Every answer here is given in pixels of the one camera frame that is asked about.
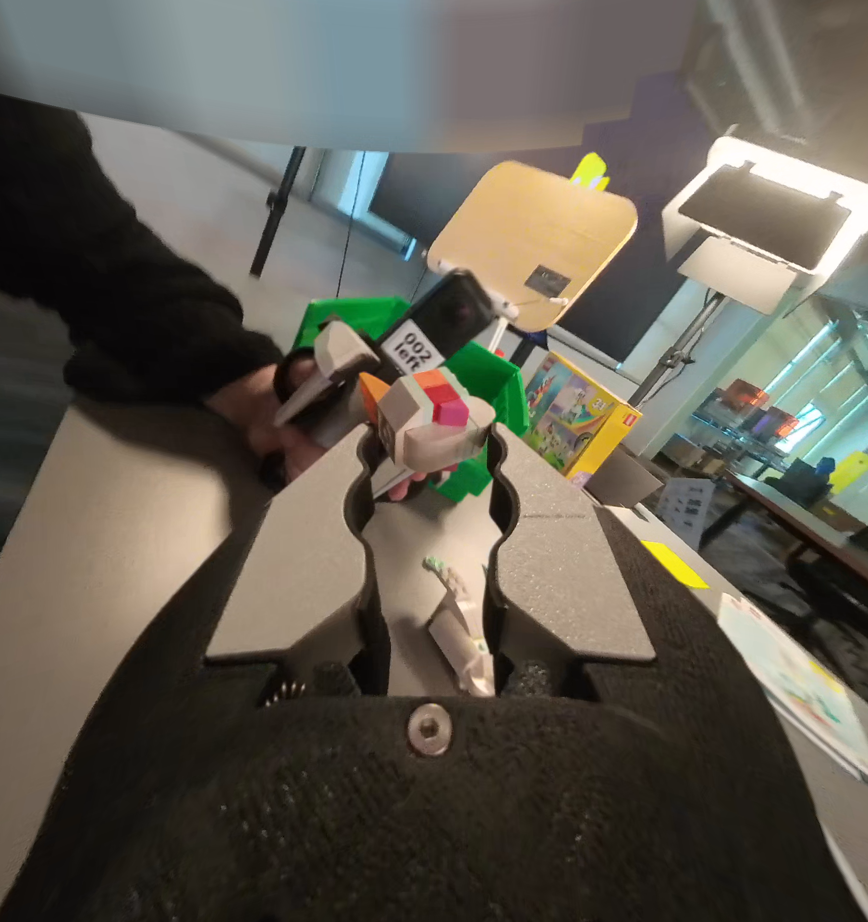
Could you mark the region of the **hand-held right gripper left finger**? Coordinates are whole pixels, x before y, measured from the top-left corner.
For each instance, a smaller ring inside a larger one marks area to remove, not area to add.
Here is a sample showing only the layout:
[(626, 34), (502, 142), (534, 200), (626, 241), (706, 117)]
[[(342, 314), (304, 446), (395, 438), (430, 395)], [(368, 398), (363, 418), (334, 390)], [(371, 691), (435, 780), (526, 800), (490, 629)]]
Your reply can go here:
[(364, 694), (390, 684), (391, 639), (373, 552), (375, 433), (357, 425), (269, 502), (229, 577), (209, 664), (273, 664), (308, 686), (315, 667), (355, 671)]

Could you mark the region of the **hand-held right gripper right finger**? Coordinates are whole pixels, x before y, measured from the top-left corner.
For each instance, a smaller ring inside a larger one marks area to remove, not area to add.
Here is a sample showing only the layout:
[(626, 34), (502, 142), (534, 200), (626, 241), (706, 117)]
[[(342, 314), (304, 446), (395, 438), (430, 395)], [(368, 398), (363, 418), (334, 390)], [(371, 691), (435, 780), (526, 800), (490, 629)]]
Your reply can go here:
[(488, 513), (483, 619), (498, 690), (529, 664), (550, 688), (589, 664), (647, 666), (655, 649), (597, 506), (502, 423), (486, 443)]

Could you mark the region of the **colourful lego brick model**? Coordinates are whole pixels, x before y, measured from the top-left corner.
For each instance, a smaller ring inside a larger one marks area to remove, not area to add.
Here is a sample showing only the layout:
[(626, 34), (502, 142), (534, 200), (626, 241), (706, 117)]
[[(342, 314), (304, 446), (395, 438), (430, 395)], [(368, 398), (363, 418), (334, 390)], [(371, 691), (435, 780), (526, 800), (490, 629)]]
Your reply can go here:
[(363, 372), (358, 385), (385, 452), (383, 444), (392, 445), (390, 439), (404, 426), (430, 422), (463, 426), (469, 417), (465, 402), (470, 397), (449, 370), (404, 375), (392, 384)]

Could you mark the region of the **green plastic bin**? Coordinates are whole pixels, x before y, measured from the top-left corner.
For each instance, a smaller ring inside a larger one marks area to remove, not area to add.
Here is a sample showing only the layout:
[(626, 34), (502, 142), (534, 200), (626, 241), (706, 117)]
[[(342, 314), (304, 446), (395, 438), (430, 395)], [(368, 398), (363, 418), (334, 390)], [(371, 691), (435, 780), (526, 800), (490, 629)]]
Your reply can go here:
[[(318, 336), (320, 323), (333, 316), (377, 340), (408, 310), (409, 303), (397, 296), (313, 301), (306, 306), (292, 349), (310, 347)], [(473, 397), (485, 400), (495, 409), (497, 422), (517, 435), (526, 432), (529, 409), (519, 368), (476, 341), (449, 358), (446, 367)], [(443, 483), (432, 489), (446, 500), (459, 503), (467, 496), (481, 495), (491, 478), (486, 452), (482, 452), (464, 461)]]

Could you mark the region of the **white lego piece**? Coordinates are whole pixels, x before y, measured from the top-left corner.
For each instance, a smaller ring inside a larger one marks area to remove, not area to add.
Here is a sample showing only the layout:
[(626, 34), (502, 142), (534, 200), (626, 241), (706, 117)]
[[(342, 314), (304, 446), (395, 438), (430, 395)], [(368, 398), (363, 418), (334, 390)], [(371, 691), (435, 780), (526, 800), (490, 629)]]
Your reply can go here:
[(495, 662), (484, 637), (482, 613), (468, 596), (446, 589), (428, 621), (428, 633), (460, 692), (477, 698), (495, 696)]

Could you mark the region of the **yellow lego box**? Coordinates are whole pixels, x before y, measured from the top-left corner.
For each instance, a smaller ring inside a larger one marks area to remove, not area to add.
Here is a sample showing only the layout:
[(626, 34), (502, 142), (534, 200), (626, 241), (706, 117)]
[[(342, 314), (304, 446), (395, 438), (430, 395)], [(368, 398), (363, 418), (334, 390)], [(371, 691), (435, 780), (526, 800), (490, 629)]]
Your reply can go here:
[(642, 418), (640, 410), (555, 352), (543, 359), (525, 397), (530, 424), (523, 443), (579, 489)]

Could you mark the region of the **lego instruction booklet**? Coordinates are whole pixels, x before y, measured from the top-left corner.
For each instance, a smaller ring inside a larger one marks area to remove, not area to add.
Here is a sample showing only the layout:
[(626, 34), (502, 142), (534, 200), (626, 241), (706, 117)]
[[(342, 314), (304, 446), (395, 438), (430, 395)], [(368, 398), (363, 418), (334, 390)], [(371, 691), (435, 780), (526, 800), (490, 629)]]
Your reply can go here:
[(868, 785), (868, 737), (845, 686), (746, 598), (723, 593), (717, 621), (777, 713)]

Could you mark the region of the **person's left hand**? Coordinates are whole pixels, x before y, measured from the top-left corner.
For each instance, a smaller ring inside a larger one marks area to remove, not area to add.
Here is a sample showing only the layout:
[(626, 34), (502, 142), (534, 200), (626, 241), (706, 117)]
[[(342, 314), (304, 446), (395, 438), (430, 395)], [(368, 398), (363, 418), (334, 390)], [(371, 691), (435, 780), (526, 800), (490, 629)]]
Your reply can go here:
[(222, 387), (204, 401), (207, 409), (233, 426), (263, 468), (282, 469), (286, 481), (302, 476), (327, 453), (292, 423), (275, 424), (281, 400), (274, 388), (278, 364), (257, 369)]

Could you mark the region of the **yellow tape piece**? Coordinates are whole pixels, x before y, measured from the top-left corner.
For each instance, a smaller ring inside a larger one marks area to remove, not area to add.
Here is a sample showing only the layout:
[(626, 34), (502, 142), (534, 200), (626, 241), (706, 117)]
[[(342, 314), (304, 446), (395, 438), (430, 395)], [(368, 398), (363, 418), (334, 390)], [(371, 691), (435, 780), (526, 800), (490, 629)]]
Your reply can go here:
[(709, 589), (709, 584), (670, 547), (647, 539), (640, 543), (677, 582), (693, 590)]

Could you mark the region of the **wooden board with rounded corners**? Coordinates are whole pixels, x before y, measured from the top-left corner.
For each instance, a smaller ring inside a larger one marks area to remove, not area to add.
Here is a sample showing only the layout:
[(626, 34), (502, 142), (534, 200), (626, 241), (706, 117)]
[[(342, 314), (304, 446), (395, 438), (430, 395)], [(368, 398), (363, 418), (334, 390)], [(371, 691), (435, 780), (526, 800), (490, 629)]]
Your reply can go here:
[[(636, 232), (635, 205), (509, 160), (486, 172), (428, 248), (428, 268), (470, 272), (497, 313), (527, 333), (555, 325)], [(543, 265), (570, 278), (562, 297), (524, 286)]]

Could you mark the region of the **white printed sheet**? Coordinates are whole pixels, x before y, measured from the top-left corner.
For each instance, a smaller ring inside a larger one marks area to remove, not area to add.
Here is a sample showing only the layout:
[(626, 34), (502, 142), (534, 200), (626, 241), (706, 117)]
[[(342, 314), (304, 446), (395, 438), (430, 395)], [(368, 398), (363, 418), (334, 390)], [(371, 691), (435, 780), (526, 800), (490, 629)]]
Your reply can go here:
[(655, 515), (687, 546), (699, 550), (715, 490), (710, 478), (671, 477), (660, 492)]

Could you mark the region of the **black metal pole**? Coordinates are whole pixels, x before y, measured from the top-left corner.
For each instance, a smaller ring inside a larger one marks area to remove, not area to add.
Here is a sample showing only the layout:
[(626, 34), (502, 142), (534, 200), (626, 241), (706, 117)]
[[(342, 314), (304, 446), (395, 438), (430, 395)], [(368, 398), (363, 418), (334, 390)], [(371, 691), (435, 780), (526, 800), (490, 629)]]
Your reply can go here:
[(263, 274), (279, 225), (287, 210), (294, 182), (305, 159), (306, 151), (305, 146), (295, 146), (292, 149), (279, 186), (272, 189), (267, 197), (268, 216), (248, 271), (249, 275), (255, 279), (260, 279)]

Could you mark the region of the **black light stand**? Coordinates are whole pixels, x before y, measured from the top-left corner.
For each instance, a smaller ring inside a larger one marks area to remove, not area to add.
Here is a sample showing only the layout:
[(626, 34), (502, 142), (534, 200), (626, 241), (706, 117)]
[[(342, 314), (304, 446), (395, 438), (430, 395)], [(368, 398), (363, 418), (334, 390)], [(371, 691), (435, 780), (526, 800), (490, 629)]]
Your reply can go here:
[(727, 296), (718, 291), (707, 290), (703, 306), (691, 323), (685, 328), (670, 348), (658, 359), (651, 372), (636, 387), (629, 398), (629, 405), (636, 411), (644, 408), (670, 381), (681, 375), (683, 369), (692, 363), (693, 343), (705, 331), (709, 321), (716, 316)]

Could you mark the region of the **long wooden desk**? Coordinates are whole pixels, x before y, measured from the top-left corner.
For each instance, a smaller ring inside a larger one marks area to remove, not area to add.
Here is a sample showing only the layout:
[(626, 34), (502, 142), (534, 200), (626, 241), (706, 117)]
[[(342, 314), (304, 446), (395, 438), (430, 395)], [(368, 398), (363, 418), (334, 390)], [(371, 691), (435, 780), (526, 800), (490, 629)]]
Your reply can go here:
[(706, 528), (699, 542), (700, 548), (709, 546), (729, 527), (737, 524), (746, 511), (756, 508), (819, 556), (834, 559), (854, 571), (868, 568), (868, 550), (857, 545), (856, 536), (846, 536), (835, 530), (764, 482), (731, 473), (724, 475), (722, 481), (740, 499)]

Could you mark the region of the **white softbox light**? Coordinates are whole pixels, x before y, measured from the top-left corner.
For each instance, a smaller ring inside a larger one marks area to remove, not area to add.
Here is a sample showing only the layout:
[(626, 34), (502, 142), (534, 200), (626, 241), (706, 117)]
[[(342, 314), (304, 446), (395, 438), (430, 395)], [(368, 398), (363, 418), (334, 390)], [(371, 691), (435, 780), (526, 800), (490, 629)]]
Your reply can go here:
[(817, 292), (866, 237), (868, 183), (724, 135), (661, 226), (680, 275), (772, 315)]

